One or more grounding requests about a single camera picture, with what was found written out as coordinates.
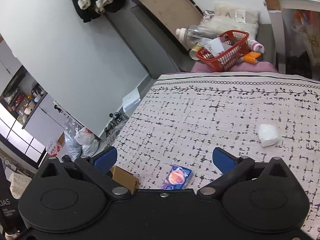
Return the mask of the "blue orange snack packet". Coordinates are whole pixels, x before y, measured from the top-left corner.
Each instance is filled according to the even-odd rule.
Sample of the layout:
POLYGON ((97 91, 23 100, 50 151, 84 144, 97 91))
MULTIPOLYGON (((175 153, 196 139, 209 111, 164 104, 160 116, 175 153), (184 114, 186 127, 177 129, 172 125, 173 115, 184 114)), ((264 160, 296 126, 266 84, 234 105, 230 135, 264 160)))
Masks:
POLYGON ((165 178, 162 189, 163 190, 182 190, 187 185, 192 176, 192 170, 174 165, 165 178))

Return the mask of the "brown cardboard box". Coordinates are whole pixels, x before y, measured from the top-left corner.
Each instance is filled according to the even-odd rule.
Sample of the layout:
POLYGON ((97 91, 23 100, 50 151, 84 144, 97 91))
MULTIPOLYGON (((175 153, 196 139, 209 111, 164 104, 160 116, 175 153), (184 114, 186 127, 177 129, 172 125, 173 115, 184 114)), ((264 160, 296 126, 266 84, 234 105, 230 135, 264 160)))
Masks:
POLYGON ((118 167, 113 166, 110 169, 112 173, 112 179, 119 183, 121 186, 126 187, 134 194, 139 187, 139 179, 130 172, 118 167))

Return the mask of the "grey plastic bag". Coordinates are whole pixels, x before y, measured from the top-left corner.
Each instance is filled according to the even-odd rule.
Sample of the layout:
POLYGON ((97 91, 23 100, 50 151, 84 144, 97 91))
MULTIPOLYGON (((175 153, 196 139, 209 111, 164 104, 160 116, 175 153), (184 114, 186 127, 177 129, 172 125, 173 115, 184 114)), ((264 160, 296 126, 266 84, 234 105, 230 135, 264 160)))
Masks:
POLYGON ((92 157, 98 151, 100 141, 96 138, 90 145, 80 145, 74 139, 76 134, 77 126, 71 126, 68 129, 65 129, 64 136, 65 136, 65 145, 68 150, 68 155, 71 158, 71 161, 75 161, 78 157, 92 157))

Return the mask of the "white plastic bag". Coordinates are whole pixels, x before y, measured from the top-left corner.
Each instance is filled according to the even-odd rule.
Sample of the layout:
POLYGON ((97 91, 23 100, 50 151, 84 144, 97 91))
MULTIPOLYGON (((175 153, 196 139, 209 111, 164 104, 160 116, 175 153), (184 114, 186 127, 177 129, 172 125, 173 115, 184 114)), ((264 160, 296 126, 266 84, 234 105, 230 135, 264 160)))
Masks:
POLYGON ((94 141, 95 135, 86 127, 83 127, 82 129, 76 128, 75 130, 76 134, 74 139, 80 145, 90 145, 94 141))

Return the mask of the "cream dotted fabric box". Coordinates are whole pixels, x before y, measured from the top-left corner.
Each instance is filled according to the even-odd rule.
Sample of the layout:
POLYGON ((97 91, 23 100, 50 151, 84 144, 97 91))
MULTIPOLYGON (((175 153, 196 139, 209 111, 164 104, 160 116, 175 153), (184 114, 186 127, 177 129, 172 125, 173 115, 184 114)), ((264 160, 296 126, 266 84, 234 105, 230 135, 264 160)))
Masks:
POLYGON ((12 173, 9 177, 10 192, 15 199, 20 199, 25 189, 31 182, 31 178, 19 173, 12 173))

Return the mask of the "red white water pack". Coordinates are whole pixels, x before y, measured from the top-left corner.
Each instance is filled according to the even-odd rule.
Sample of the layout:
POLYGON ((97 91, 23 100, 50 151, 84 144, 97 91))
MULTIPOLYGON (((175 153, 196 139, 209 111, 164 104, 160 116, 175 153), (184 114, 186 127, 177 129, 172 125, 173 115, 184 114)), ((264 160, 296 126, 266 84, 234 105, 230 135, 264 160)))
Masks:
POLYGON ((46 147, 47 153, 52 156, 56 157, 62 150, 62 145, 59 142, 50 141, 46 147))

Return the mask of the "white black patterned bedspread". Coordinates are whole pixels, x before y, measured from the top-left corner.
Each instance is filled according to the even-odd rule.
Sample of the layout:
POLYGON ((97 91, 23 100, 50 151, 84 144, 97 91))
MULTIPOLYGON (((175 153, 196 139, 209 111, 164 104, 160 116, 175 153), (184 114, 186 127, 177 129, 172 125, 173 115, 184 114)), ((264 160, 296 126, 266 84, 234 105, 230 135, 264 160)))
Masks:
POLYGON ((212 152, 223 148, 259 162, 281 157, 310 201, 303 230, 319 237, 319 82, 278 73, 162 75, 117 136, 117 165, 142 189, 161 187, 173 165, 192 170, 199 189, 221 172, 212 152), (263 147, 261 124, 277 128, 278 143, 263 147))

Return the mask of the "white kitchen cabinet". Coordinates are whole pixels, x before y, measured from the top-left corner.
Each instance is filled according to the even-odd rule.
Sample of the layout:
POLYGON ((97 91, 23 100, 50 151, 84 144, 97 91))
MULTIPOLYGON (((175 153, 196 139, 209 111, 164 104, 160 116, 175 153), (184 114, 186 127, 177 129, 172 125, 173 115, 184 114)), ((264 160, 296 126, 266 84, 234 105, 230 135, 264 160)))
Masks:
POLYGON ((67 115, 63 115, 60 108, 49 94, 43 96, 32 111, 24 129, 43 146, 58 141, 67 122, 67 115))

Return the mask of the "white flat box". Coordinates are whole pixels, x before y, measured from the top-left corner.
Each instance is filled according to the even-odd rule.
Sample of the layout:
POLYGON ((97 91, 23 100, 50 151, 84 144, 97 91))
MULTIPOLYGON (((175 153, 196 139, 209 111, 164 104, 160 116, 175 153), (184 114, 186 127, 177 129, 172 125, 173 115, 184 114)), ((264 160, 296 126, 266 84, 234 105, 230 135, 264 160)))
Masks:
POLYGON ((140 101, 141 99, 140 99, 139 90, 138 88, 135 88, 132 92, 130 92, 123 98, 123 103, 122 103, 123 111, 127 112, 140 101))

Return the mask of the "black framed window door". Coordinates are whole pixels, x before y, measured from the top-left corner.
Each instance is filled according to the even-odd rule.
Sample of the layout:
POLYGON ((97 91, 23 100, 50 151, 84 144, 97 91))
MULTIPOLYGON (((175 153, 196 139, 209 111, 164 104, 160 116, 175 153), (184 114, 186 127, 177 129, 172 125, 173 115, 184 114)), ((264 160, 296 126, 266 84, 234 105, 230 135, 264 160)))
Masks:
POLYGON ((36 169, 46 154, 45 146, 23 129, 3 105, 1 105, 1 143, 36 169))

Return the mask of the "pink bed sheet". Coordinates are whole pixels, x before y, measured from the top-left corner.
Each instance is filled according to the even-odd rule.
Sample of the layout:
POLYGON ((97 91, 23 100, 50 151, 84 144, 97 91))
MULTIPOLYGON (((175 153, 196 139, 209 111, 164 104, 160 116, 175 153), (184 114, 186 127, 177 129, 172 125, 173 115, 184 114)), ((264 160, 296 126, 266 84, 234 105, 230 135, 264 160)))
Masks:
MULTIPOLYGON (((250 64, 243 62, 241 64, 235 64, 232 68, 228 70, 229 72, 270 72, 277 73, 275 66, 270 62, 258 62, 257 64, 250 64)), ((192 73, 213 73, 215 70, 212 70, 207 65, 200 62, 196 62, 191 70, 192 73)))

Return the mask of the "orange small box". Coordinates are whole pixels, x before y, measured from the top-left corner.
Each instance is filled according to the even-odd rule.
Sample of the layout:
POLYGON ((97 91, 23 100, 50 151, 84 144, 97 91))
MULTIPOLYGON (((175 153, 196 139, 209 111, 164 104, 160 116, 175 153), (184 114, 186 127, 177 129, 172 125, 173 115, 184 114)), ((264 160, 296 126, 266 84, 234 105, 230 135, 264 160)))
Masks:
POLYGON ((242 59, 244 62, 250 63, 250 64, 257 64, 262 59, 262 54, 259 52, 251 51, 248 54, 246 54, 242 59))

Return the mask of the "paper cup roll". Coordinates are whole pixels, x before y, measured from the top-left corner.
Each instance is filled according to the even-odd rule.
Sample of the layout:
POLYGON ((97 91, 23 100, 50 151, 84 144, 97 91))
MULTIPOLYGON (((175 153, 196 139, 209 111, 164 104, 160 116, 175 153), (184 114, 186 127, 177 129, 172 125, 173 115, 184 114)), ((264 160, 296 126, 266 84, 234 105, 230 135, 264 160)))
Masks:
POLYGON ((197 52, 202 48, 201 45, 195 45, 191 50, 189 51, 189 56, 194 60, 194 61, 199 61, 200 59, 197 57, 197 52))

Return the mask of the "red plastic basket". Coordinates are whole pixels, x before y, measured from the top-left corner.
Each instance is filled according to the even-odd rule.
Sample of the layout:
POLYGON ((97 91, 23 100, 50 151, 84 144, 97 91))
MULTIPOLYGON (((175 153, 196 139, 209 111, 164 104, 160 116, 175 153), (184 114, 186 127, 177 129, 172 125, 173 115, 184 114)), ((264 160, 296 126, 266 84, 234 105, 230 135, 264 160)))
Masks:
POLYGON ((229 30, 205 43, 196 53, 197 58, 216 72, 226 72, 250 52, 249 33, 229 30))

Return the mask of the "dark grey wardrobe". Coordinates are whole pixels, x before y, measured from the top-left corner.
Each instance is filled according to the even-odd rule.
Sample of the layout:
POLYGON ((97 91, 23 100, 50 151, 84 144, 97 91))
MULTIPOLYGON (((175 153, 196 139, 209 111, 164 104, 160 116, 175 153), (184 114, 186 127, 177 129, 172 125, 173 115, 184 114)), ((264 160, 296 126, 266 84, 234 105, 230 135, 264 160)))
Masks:
POLYGON ((124 0, 124 6, 118 12, 108 12, 107 17, 153 79, 191 71, 194 63, 189 56, 131 0, 124 0))

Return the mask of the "white pink small bottle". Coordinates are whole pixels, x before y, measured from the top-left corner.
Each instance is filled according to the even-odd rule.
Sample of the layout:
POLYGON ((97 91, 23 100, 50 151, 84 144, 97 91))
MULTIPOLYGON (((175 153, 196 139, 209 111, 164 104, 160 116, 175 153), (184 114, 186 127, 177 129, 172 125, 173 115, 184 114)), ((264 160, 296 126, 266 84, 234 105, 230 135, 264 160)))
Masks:
POLYGON ((248 42, 248 46, 249 46, 251 51, 256 52, 256 53, 264 54, 265 48, 258 41, 254 40, 252 38, 248 38, 247 42, 248 42))

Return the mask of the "clear plastic bottle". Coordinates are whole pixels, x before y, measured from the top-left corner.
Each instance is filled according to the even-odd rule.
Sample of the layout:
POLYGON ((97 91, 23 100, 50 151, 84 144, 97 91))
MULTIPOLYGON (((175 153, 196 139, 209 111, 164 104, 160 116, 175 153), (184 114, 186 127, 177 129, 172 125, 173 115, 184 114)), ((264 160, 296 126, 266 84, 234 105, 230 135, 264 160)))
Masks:
POLYGON ((191 49, 197 42, 201 42, 203 38, 215 39, 218 35, 210 28, 200 25, 190 25, 187 28, 177 28, 175 35, 186 49, 191 49))

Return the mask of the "white fluffy pillow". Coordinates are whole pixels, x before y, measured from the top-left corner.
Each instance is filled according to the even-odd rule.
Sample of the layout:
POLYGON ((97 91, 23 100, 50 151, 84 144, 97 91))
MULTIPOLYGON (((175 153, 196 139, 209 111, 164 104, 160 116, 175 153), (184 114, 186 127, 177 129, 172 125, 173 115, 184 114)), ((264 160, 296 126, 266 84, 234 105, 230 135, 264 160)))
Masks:
POLYGON ((209 10, 203 12, 200 26, 213 29, 218 34, 228 30, 241 30, 249 33, 250 38, 256 38, 259 29, 259 10, 216 2, 213 12, 213 16, 209 16, 209 10))

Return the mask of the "brown framed board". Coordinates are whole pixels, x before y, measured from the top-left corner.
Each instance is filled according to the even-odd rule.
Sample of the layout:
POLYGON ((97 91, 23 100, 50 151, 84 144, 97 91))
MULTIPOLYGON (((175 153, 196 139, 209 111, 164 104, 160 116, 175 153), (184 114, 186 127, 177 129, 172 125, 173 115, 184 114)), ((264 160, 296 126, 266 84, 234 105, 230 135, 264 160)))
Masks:
POLYGON ((178 28, 199 24, 202 11, 193 0, 132 0, 184 54, 188 48, 176 37, 178 28))

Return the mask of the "white side table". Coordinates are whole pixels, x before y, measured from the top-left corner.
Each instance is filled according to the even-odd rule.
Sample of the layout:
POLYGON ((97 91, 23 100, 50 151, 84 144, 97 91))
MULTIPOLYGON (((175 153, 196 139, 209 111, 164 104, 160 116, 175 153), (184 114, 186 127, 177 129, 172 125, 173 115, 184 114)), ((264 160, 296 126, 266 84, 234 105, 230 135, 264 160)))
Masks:
POLYGON ((264 0, 282 74, 319 80, 319 0, 264 0))

